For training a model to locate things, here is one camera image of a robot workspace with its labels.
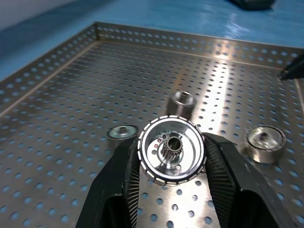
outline perforated metal tray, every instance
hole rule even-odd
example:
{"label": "perforated metal tray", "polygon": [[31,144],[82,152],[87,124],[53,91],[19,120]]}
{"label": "perforated metal tray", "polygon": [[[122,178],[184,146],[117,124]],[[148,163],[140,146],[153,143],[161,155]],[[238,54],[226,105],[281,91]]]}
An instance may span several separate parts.
{"label": "perforated metal tray", "polygon": [[[276,165],[254,165],[304,226],[301,80],[277,73],[303,50],[96,23],[1,82],[2,227],[74,227],[110,159],[106,131],[163,115],[176,89],[196,96],[193,122],[244,147],[245,130],[285,132]],[[138,227],[219,227],[204,173],[174,188],[140,180]]]}

